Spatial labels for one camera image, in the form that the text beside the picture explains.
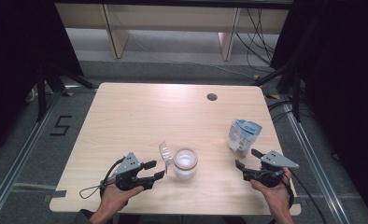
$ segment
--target human hand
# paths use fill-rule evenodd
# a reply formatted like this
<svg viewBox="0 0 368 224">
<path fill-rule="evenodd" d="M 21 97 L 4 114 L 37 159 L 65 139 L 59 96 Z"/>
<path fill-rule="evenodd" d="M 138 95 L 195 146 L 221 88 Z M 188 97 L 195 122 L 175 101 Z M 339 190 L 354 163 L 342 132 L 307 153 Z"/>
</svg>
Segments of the human hand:
<svg viewBox="0 0 368 224">
<path fill-rule="evenodd" d="M 107 185 L 99 208 L 93 214 L 90 222 L 93 224 L 107 223 L 118 211 L 120 211 L 130 198 L 143 191 L 142 186 L 131 190 L 122 191 L 115 184 Z"/>
<path fill-rule="evenodd" d="M 287 167 L 283 167 L 283 181 L 286 184 L 290 183 L 291 172 Z M 250 180 L 251 187 L 260 191 L 269 206 L 271 215 L 275 218 L 277 223 L 294 223 L 290 215 L 289 200 L 290 196 L 286 187 L 280 183 L 274 188 L 268 188 L 260 181 Z"/>
</svg>

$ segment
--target cable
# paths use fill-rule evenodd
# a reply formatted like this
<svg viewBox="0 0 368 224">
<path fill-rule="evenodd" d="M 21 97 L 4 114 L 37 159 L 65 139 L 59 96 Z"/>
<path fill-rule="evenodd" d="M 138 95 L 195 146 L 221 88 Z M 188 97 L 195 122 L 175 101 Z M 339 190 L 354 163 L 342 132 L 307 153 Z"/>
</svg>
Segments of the cable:
<svg viewBox="0 0 368 224">
<path fill-rule="evenodd" d="M 238 33 L 236 33 L 236 36 L 239 38 L 239 40 L 243 43 L 243 45 L 245 45 L 245 47 L 250 50 L 253 54 L 255 54 L 257 57 L 259 57 L 263 62 L 265 62 L 266 64 L 270 64 L 267 60 L 265 60 L 260 54 L 258 54 L 256 51 L 254 51 L 253 49 L 250 48 L 250 46 L 248 46 L 240 37 L 240 35 Z"/>
<path fill-rule="evenodd" d="M 287 100 L 287 101 L 280 101 L 280 102 L 268 105 L 269 112 L 271 112 L 274 108 L 278 107 L 279 105 L 284 105 L 284 104 L 288 104 L 291 102 L 292 100 Z"/>
<path fill-rule="evenodd" d="M 90 195 L 88 196 L 83 196 L 82 195 L 82 192 L 85 191 L 85 190 L 88 190 L 88 189 L 95 189 Z M 93 186 L 93 187 L 90 187 L 90 188 L 85 188 L 85 189 L 82 189 L 80 192 L 79 192 L 79 196 L 82 198 L 82 199 L 89 199 L 97 190 L 100 189 L 100 185 L 97 185 L 97 186 Z"/>
<path fill-rule="evenodd" d="M 288 115 L 288 114 L 289 114 L 289 113 L 291 113 L 291 112 L 292 112 L 292 110 L 290 110 L 290 111 L 286 111 L 286 112 L 281 113 L 281 114 L 279 114 L 279 115 L 276 115 L 275 117 L 273 117 L 273 118 L 272 118 L 272 122 L 273 122 L 273 123 L 277 122 L 278 120 L 282 119 L 283 117 L 285 117 L 286 115 Z"/>
<path fill-rule="evenodd" d="M 255 177 L 256 179 L 258 179 L 258 178 L 262 177 L 263 175 L 273 174 L 273 173 L 274 173 L 274 172 L 269 171 L 269 170 L 260 170 L 259 172 L 257 172 L 257 173 L 255 173 L 255 174 L 254 174 L 254 177 Z"/>
<path fill-rule="evenodd" d="M 301 112 L 300 112 L 300 114 L 303 115 L 303 116 L 305 116 L 305 117 L 307 117 L 307 118 L 310 118 L 310 119 L 314 119 L 315 118 L 315 115 L 314 114 L 307 115 L 307 114 L 304 114 L 304 113 L 301 113 Z"/>
<path fill-rule="evenodd" d="M 255 37 L 255 35 L 257 35 L 258 37 L 259 37 L 259 39 L 261 40 L 261 42 L 263 43 L 263 45 L 264 45 L 264 48 L 263 47 L 261 47 L 261 46 L 259 46 L 258 44 L 256 44 L 258 47 L 260 47 L 261 49 L 264 49 L 265 50 L 265 53 L 266 53 L 266 55 L 268 56 L 268 59 L 271 61 L 272 60 L 272 56 L 271 56 L 271 54 L 270 54 L 270 52 L 273 52 L 273 51 L 275 51 L 272 47 L 270 47 L 269 45 L 267 45 L 266 43 L 265 43 L 265 39 L 263 38 L 263 31 L 262 31 L 262 23 L 261 23 L 261 14 L 262 14 L 262 9 L 259 9 L 259 20 L 258 20 L 258 23 L 257 23 L 257 25 L 255 24 L 255 22 L 254 22 L 254 20 L 253 20 L 253 18 L 251 17 L 251 15 L 250 15 L 250 11 L 247 9 L 247 12 L 248 12 L 248 16 L 249 16 L 249 18 L 250 18 L 250 20 L 251 20 L 251 23 L 253 24 L 253 27 L 254 27 L 254 30 L 255 30 L 255 34 L 254 34 L 254 36 L 253 36 L 253 38 L 250 38 L 251 39 L 251 43 L 254 43 L 254 44 L 256 44 L 255 42 L 254 42 L 254 37 Z"/>
<path fill-rule="evenodd" d="M 303 182 L 298 178 L 298 176 L 289 168 L 291 174 L 295 177 L 295 179 L 298 181 L 298 183 L 301 185 L 301 187 L 304 189 L 304 191 L 306 192 L 306 194 L 309 196 L 310 201 L 312 201 L 313 205 L 315 205 L 316 209 L 318 210 L 318 213 L 320 214 L 321 219 L 323 220 L 323 223 L 327 223 L 326 218 L 324 217 L 324 215 L 321 213 L 320 208 L 318 207 L 318 205 L 316 204 L 315 200 L 313 199 L 312 195 L 309 193 L 309 191 L 306 189 L 306 187 L 304 186 Z"/>
<path fill-rule="evenodd" d="M 245 76 L 245 77 L 249 77 L 249 78 L 251 78 L 251 79 L 254 79 L 255 80 L 255 78 L 254 77 L 252 77 L 252 76 L 250 76 L 250 75 L 247 75 L 247 74 L 245 74 L 245 73 L 240 73 L 240 72 L 235 72 L 235 71 L 231 71 L 231 70 L 227 70 L 227 69 L 225 69 L 225 68 L 221 68 L 221 67 L 218 67 L 218 66 L 216 66 L 216 65 L 212 65 L 212 64 L 203 64 L 203 63 L 196 63 L 196 62 L 179 62 L 179 61 L 174 61 L 174 60 L 170 60 L 170 59 L 160 59 L 160 58 L 157 58 L 157 57 L 155 57 L 155 56 L 153 56 L 152 54 L 150 54 L 149 53 L 149 50 L 146 48 L 146 47 L 144 47 L 143 45 L 141 45 L 138 41 L 137 41 L 137 39 L 134 37 L 134 36 L 132 36 L 131 35 L 131 38 L 134 40 L 134 42 L 141 48 L 141 49 L 143 49 L 143 50 L 145 50 L 146 51 L 146 53 L 151 57 L 151 58 L 153 58 L 153 59 L 155 59 L 155 60 L 157 60 L 157 61 L 160 61 L 160 62 L 169 62 L 169 63 L 189 63 L 189 64 L 198 64 L 198 65 L 201 65 L 201 66 L 207 66 L 207 67 L 214 67 L 214 68 L 218 68 L 218 69 L 220 69 L 220 70 L 222 70 L 222 71 L 224 71 L 224 72 L 228 72 L 228 73 L 233 73 L 233 74 L 237 74 L 237 75 L 242 75 L 242 76 Z"/>
<path fill-rule="evenodd" d="M 268 71 L 261 70 L 261 69 L 258 69 L 258 68 L 253 67 L 253 66 L 250 64 L 250 62 L 249 62 L 249 61 L 248 61 L 248 66 L 249 66 L 250 68 L 252 68 L 252 69 L 254 69 L 254 70 L 257 70 L 257 71 L 260 71 L 260 72 L 266 72 L 266 73 L 269 73 L 269 74 L 271 74 L 271 73 L 272 73 L 272 72 L 268 72 Z"/>
</svg>

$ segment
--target aluminum rail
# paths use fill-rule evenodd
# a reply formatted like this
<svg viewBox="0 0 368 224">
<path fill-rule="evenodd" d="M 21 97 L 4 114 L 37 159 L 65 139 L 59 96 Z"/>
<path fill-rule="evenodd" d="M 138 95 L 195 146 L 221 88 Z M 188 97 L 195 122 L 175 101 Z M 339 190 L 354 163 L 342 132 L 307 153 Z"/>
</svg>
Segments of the aluminum rail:
<svg viewBox="0 0 368 224">
<path fill-rule="evenodd" d="M 291 9 L 316 7 L 318 0 L 54 0 L 54 3 L 166 7 L 241 7 Z"/>
<path fill-rule="evenodd" d="M 6 177 L 0 183 L 0 210 L 7 200 L 7 197 L 11 192 L 16 180 L 21 174 L 24 165 L 29 159 L 39 136 L 42 134 L 42 131 L 50 118 L 50 112 L 58 102 L 60 95 L 60 92 L 55 92 L 52 94 L 47 106 L 48 110 L 46 111 L 44 117 L 40 121 L 36 122 L 35 127 L 33 128 L 23 147 L 21 148 L 21 151 L 18 154 L 16 160 L 12 163 L 12 166 L 10 167 Z"/>
<path fill-rule="evenodd" d="M 286 95 L 281 95 L 281 100 L 287 101 L 289 100 L 289 98 Z M 292 110 L 290 105 L 284 105 L 284 109 L 286 112 Z M 336 195 L 335 190 L 333 189 L 333 185 L 328 179 L 326 173 L 324 173 L 323 167 L 321 166 L 320 161 L 318 160 L 318 157 L 305 134 L 303 126 L 300 122 L 297 122 L 292 113 L 289 113 L 288 116 L 291 127 L 297 135 L 298 140 L 300 141 L 306 159 L 309 162 L 309 166 L 313 174 L 315 175 L 316 180 L 318 181 L 318 185 L 320 186 L 321 192 L 323 193 L 324 198 L 326 199 L 326 202 L 329 205 L 330 210 L 332 211 L 336 223 L 350 223 L 347 212 L 345 211 L 341 201 Z"/>
</svg>

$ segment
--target wooden table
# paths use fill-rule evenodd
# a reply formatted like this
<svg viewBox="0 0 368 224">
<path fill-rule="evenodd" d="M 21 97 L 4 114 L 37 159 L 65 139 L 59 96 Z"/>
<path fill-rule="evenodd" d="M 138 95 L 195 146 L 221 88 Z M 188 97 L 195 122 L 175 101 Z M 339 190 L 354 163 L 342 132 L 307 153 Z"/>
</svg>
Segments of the wooden table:
<svg viewBox="0 0 368 224">
<path fill-rule="evenodd" d="M 209 93 L 216 101 L 207 99 Z M 253 145 L 263 153 L 281 153 L 274 125 L 262 91 L 258 87 L 104 83 L 95 95 L 69 161 L 56 190 L 66 190 L 54 198 L 50 209 L 77 212 L 95 211 L 99 193 L 81 199 L 82 189 L 96 186 L 110 166 L 133 151 L 141 162 L 156 160 L 157 166 L 139 176 L 164 170 L 159 144 L 171 149 L 190 147 L 198 154 L 197 173 L 188 181 L 175 177 L 173 169 L 129 201 L 122 213 L 268 215 L 262 195 L 243 180 L 234 160 L 259 169 L 260 161 L 248 154 L 240 158 L 228 147 L 233 119 L 246 119 L 262 126 Z M 291 208 L 292 215 L 301 206 Z"/>
</svg>

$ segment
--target sleeve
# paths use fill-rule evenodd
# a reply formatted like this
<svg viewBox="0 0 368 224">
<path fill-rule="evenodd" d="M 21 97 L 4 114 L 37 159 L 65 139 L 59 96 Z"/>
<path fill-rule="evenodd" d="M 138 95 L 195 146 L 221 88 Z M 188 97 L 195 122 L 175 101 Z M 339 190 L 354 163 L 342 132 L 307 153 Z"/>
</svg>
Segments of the sleeve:
<svg viewBox="0 0 368 224">
<path fill-rule="evenodd" d="M 93 212 L 90 212 L 86 209 L 81 209 L 76 217 L 74 218 L 74 221 L 72 224 L 92 224 L 89 219 L 93 215 Z"/>
</svg>

